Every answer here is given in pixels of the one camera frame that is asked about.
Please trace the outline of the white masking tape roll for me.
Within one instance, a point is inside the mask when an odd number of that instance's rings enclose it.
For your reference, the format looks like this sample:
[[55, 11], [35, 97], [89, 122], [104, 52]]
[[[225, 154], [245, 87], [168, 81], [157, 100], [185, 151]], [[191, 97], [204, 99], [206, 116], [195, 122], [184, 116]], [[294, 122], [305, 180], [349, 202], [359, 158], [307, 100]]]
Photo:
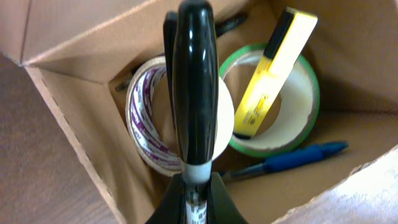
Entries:
[[[154, 126], [152, 100], [161, 79], [167, 76], [164, 56], [142, 64], [129, 83], [126, 96], [126, 122], [130, 136], [142, 159], [158, 173], [171, 177], [181, 172], [178, 154], [160, 140]], [[218, 114], [215, 148], [217, 159], [227, 148], [233, 135], [234, 106], [229, 90], [222, 79], [218, 81]]]

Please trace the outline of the black ballpoint pen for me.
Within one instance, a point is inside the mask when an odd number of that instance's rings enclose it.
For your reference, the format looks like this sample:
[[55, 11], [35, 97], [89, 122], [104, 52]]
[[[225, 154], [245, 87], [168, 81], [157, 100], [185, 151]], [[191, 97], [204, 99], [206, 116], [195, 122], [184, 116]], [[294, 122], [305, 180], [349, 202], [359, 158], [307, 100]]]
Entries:
[[[216, 37], [219, 38], [222, 35], [224, 35], [225, 33], [239, 27], [247, 19], [247, 17], [248, 17], [248, 15], [246, 13], [242, 12], [242, 13], [238, 13], [238, 14], [234, 15], [233, 17], [230, 17], [229, 19], [227, 19], [223, 22], [216, 23], [216, 25], [215, 25]], [[133, 75], [139, 69], [139, 67], [141, 65], [143, 65], [143, 63], [133, 67], [132, 70], [130, 70], [127, 78], [125, 78], [124, 81], [121, 82], [120, 84], [116, 85], [114, 87], [114, 90], [116, 92], [126, 90], [129, 86], [129, 83], [130, 83]]]

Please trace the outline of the cardboard box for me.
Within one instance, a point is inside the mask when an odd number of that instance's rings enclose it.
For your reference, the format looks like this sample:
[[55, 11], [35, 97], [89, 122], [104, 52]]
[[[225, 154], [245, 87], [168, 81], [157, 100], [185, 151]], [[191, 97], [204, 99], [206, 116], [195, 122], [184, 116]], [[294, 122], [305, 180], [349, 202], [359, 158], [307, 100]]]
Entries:
[[[1, 52], [27, 70], [119, 223], [143, 223], [166, 178], [140, 158], [110, 86], [160, 54], [178, 1], [2, 1]], [[338, 156], [232, 182], [249, 223], [397, 222], [397, 2], [212, 1], [217, 19], [248, 19], [218, 40], [224, 61], [266, 41], [285, 7], [317, 26], [303, 51], [320, 84], [306, 142], [347, 140]]]

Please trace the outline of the yellow highlighter marker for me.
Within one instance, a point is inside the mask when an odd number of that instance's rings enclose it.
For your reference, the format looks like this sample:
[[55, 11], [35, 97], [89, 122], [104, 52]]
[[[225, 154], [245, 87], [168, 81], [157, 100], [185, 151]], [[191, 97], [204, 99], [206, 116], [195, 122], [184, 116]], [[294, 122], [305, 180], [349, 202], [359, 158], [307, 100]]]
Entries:
[[283, 10], [235, 112], [236, 137], [249, 139], [257, 133], [317, 22], [309, 12]]

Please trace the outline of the blue ballpoint pen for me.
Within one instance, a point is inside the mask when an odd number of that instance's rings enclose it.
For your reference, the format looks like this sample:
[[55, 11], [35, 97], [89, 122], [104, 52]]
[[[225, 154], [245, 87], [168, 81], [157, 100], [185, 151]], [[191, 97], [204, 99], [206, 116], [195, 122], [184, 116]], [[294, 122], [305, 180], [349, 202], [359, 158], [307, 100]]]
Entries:
[[305, 166], [314, 162], [324, 161], [337, 155], [349, 146], [348, 141], [334, 141], [314, 144], [303, 149], [279, 154], [265, 159], [263, 162], [240, 170], [221, 171], [219, 175], [223, 182], [250, 179], [264, 174], [282, 172]]

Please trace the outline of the black sharpie marker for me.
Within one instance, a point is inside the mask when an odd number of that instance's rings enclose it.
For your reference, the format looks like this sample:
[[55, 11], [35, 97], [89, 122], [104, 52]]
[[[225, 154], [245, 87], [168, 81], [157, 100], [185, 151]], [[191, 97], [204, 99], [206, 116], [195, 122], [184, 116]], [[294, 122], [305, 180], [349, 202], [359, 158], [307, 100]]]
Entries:
[[178, 8], [172, 97], [184, 184], [183, 222], [206, 223], [218, 109], [216, 31], [208, 1], [183, 1]]

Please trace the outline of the green tape roll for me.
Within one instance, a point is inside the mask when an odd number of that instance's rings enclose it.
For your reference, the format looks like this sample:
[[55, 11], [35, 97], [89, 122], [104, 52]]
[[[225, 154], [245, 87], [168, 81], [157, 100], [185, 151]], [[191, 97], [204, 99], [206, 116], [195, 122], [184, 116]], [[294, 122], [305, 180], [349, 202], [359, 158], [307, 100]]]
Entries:
[[279, 114], [267, 130], [251, 139], [232, 136], [229, 146], [250, 157], [266, 158], [292, 151], [307, 138], [320, 109], [320, 88], [303, 55], [298, 56], [280, 98]]

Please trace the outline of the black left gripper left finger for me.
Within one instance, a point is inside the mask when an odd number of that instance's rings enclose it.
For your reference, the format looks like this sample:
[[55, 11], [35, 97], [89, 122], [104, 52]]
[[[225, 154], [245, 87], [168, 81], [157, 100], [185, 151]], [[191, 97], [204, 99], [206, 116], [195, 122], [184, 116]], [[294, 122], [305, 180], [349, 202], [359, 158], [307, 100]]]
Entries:
[[185, 196], [181, 174], [175, 174], [163, 199], [146, 224], [184, 224]]

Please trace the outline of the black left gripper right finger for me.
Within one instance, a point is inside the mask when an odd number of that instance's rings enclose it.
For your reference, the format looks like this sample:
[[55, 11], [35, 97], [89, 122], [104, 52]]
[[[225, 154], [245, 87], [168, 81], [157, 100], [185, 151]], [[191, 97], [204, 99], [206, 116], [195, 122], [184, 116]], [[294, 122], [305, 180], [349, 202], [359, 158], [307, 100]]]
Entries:
[[232, 201], [217, 172], [206, 185], [207, 224], [248, 224]]

